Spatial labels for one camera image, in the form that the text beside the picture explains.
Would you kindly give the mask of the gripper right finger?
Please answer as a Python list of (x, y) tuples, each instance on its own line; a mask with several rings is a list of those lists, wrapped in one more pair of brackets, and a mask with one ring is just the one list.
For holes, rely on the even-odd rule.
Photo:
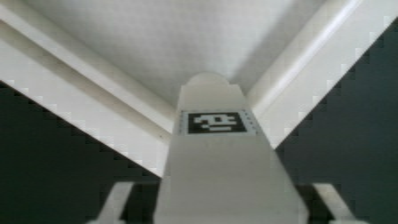
[(314, 183), (312, 187), (332, 214), (328, 224), (367, 224), (357, 219), (334, 186), (328, 183)]

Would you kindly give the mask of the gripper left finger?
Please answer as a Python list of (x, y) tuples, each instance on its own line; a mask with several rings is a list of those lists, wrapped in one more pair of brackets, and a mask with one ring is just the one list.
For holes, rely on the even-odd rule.
[(133, 185), (133, 182), (117, 182), (113, 184), (97, 217), (85, 224), (126, 224), (120, 215)]

